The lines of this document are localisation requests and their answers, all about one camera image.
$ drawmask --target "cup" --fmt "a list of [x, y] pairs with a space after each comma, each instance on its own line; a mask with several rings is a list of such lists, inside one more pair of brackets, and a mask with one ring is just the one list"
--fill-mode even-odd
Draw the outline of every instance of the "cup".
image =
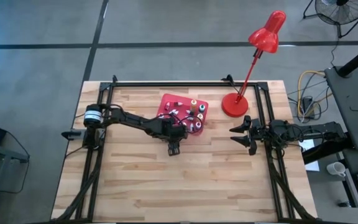
[[340, 162], [333, 162], [332, 164], [327, 166], [327, 171], [331, 175], [338, 175], [340, 177], [345, 177], [346, 176], [345, 170], [346, 170], [345, 165]]

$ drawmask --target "fan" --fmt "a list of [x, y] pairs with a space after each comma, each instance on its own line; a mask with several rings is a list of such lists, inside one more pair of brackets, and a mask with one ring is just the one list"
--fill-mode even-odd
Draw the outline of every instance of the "fan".
[[[306, 16], [306, 10], [315, 1], [316, 14]], [[338, 37], [346, 36], [358, 24], [358, 0], [311, 0], [303, 12], [303, 18], [318, 16], [322, 21], [337, 26]], [[357, 22], [342, 35], [341, 25]]]

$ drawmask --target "desk lamp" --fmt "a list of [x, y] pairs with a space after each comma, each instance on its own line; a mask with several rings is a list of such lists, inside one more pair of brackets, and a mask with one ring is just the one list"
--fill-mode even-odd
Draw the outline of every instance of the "desk lamp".
[[285, 13], [283, 11], [274, 11], [266, 25], [263, 28], [255, 31], [248, 38], [248, 41], [254, 45], [257, 49], [254, 53], [254, 60], [248, 71], [247, 78], [238, 93], [229, 93], [222, 100], [222, 110], [228, 116], [237, 118], [244, 115], [248, 110], [248, 101], [244, 97], [244, 93], [247, 88], [247, 82], [254, 69], [256, 61], [262, 55], [262, 52], [266, 51], [269, 53], [275, 53], [278, 47], [278, 36], [277, 33], [285, 21]]

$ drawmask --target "wooden tabletop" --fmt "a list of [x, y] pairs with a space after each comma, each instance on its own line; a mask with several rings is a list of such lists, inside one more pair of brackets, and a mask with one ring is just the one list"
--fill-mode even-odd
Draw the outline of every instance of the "wooden tabletop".
[[[87, 105], [96, 103], [99, 84], [84, 83], [77, 115], [83, 114]], [[268, 86], [275, 118], [292, 122], [284, 83], [268, 81]], [[181, 154], [173, 157], [168, 156], [167, 143], [143, 131], [121, 124], [109, 126], [94, 221], [277, 221], [264, 145], [259, 143], [256, 155], [250, 156], [248, 149], [229, 139], [236, 135], [229, 129], [243, 120], [230, 118], [221, 109], [223, 96], [232, 92], [231, 87], [115, 88], [113, 103], [146, 118], [156, 116], [164, 93], [207, 101], [209, 110], [203, 133], [182, 140]], [[250, 106], [247, 114], [258, 118], [254, 89], [248, 88], [245, 96]], [[75, 119], [74, 128], [83, 129], [82, 123], [83, 117]], [[68, 152], [80, 146], [80, 140], [72, 141]], [[65, 160], [52, 218], [61, 215], [78, 193], [85, 157], [84, 149]], [[284, 161], [291, 190], [307, 211], [316, 216], [299, 148], [286, 148]], [[87, 199], [84, 214], [88, 210]]]

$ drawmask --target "gray floor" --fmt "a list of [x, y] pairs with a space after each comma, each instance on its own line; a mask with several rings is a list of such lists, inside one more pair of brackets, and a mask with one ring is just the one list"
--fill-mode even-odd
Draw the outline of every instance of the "gray floor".
[[[287, 21], [280, 40], [335, 41], [336, 28], [318, 18], [301, 20], [308, 1], [110, 0], [100, 43], [246, 41], [275, 9]], [[102, 0], [0, 0], [0, 44], [90, 44]], [[358, 26], [341, 41], [358, 40]], [[284, 80], [296, 90], [304, 70], [330, 67], [333, 46], [281, 46], [264, 54], [253, 80]], [[243, 79], [253, 47], [99, 49], [90, 80], [217, 80], [228, 73]], [[73, 121], [89, 49], [0, 50], [0, 127], [10, 130], [31, 154], [23, 191], [0, 195], [0, 223], [48, 220], [67, 142], [60, 132]], [[339, 46], [334, 64], [358, 54], [358, 45]], [[320, 82], [316, 77], [312, 83]], [[308, 90], [316, 96], [326, 85]], [[333, 98], [317, 123], [342, 123]], [[358, 208], [338, 208], [341, 183], [312, 182], [320, 218], [358, 223]]]

